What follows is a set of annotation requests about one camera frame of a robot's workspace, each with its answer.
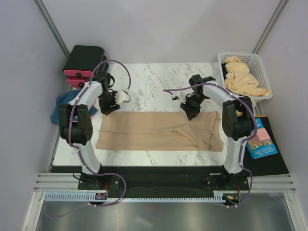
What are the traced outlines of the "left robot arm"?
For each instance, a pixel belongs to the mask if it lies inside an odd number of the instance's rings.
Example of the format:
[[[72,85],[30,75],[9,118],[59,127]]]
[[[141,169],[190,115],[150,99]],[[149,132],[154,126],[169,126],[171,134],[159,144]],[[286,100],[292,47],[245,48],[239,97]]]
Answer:
[[[99,100],[100,111],[110,115],[120,109],[117,91],[112,91],[110,82],[114,77],[104,68],[98,76],[92,72],[84,87],[69,103],[59,106],[60,137],[73,148],[82,165],[82,172],[88,174],[89,184],[95,189],[105,185],[105,176],[100,174],[102,165],[92,146],[93,125],[90,109]]]

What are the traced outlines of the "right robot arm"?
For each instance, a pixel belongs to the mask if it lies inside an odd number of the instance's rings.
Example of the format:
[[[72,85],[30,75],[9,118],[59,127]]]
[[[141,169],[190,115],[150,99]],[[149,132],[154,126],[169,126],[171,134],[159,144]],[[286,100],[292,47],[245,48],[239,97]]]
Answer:
[[[248,96],[234,95],[218,84],[213,77],[202,78],[200,75],[193,75],[189,79],[189,84],[193,94],[180,97],[180,108],[184,110],[188,120],[199,115],[201,103],[205,99],[213,100],[222,108],[222,128],[228,137],[228,146],[223,164],[227,173],[220,177],[220,183],[223,188],[232,189],[238,183],[235,174],[244,169],[244,151],[248,138],[257,127],[252,101]]]

